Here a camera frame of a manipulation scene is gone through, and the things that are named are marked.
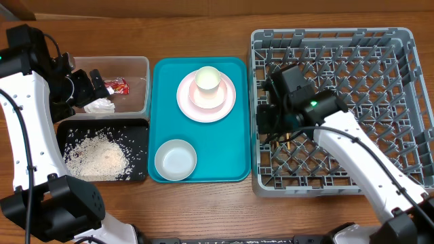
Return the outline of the red foil wrapper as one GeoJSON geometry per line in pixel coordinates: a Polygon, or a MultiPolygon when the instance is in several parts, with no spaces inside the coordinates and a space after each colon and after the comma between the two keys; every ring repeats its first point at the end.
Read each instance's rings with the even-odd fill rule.
{"type": "Polygon", "coordinates": [[[123,77],[107,79],[104,81],[104,85],[107,88],[109,94],[128,95],[130,93],[130,87],[123,77]]]}

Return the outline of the white cup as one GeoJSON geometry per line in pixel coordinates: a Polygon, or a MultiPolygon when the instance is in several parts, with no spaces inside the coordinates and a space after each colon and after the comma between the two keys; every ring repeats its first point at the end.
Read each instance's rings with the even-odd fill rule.
{"type": "Polygon", "coordinates": [[[215,92],[220,80],[220,71],[213,66],[203,66],[195,73],[195,83],[205,93],[215,92]]]}

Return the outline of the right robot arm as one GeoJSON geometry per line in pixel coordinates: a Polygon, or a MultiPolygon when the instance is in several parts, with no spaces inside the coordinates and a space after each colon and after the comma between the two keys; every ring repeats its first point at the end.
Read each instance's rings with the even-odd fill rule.
{"type": "Polygon", "coordinates": [[[322,243],[433,242],[433,198],[394,166],[334,91],[316,92],[296,64],[275,71],[261,86],[270,102],[256,109],[258,133],[268,140],[292,132],[306,134],[355,181],[381,223],[343,224],[322,243]]]}

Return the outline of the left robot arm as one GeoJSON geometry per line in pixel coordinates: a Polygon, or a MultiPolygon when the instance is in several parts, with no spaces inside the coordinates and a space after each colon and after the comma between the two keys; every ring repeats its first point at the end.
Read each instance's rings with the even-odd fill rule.
{"type": "Polygon", "coordinates": [[[66,243],[145,243],[131,224],[107,213],[98,189],[71,175],[61,155],[54,123],[71,117],[109,91],[97,70],[75,68],[68,53],[52,57],[51,37],[26,24],[6,32],[1,51],[1,107],[14,159],[12,195],[3,215],[27,239],[66,243]]]}

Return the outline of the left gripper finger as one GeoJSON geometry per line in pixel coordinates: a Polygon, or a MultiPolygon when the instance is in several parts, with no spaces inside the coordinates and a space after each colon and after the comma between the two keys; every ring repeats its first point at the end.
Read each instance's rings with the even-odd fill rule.
{"type": "Polygon", "coordinates": [[[90,71],[90,77],[92,85],[94,86],[94,97],[96,99],[107,98],[110,96],[109,91],[105,86],[105,82],[97,69],[90,71]]]}
{"type": "Polygon", "coordinates": [[[75,71],[71,75],[71,80],[74,84],[73,106],[83,108],[96,99],[94,86],[84,70],[75,71]]]}

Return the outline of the white napkin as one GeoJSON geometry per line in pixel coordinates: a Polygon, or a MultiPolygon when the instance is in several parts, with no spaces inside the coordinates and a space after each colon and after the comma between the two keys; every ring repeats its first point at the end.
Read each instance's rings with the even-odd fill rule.
{"type": "Polygon", "coordinates": [[[86,113],[113,113],[115,104],[107,98],[99,98],[84,106],[86,113]]]}

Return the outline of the white bowl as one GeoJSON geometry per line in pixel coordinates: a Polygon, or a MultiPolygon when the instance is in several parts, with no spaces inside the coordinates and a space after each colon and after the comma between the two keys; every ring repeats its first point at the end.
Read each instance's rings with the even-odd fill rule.
{"type": "Polygon", "coordinates": [[[188,178],[197,165],[197,153],[186,141],[168,140],[155,154],[155,169],[169,181],[181,181],[188,178]]]}

